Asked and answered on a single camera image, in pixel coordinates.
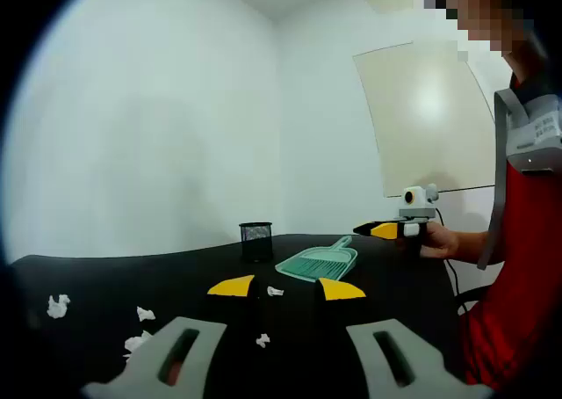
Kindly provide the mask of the person's right hand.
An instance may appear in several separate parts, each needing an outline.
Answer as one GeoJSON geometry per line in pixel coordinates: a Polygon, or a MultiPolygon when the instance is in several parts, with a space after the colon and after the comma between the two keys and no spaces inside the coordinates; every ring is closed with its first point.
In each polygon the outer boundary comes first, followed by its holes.
{"type": "Polygon", "coordinates": [[[458,237],[455,232],[442,224],[430,221],[427,223],[426,234],[421,241],[420,256],[422,258],[450,259],[458,252],[458,237]]]}

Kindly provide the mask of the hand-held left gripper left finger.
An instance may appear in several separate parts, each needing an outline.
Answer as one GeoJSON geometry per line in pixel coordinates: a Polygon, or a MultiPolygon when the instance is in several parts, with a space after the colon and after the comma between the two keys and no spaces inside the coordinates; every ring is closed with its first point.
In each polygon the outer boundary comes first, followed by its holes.
{"type": "Polygon", "coordinates": [[[210,398],[235,392],[258,348],[253,274],[209,288],[200,319],[177,316],[157,332],[124,342],[124,369],[107,382],[83,387],[88,398],[210,398]]]}

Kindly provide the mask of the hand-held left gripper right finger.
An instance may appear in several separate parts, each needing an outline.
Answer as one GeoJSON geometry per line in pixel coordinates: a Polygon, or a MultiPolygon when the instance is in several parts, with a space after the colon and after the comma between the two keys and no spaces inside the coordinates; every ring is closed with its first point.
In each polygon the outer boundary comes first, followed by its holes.
{"type": "Polygon", "coordinates": [[[367,322],[371,304],[350,283],[320,278],[316,341],[328,398],[489,398],[450,373],[443,355],[397,319],[367,322]]]}

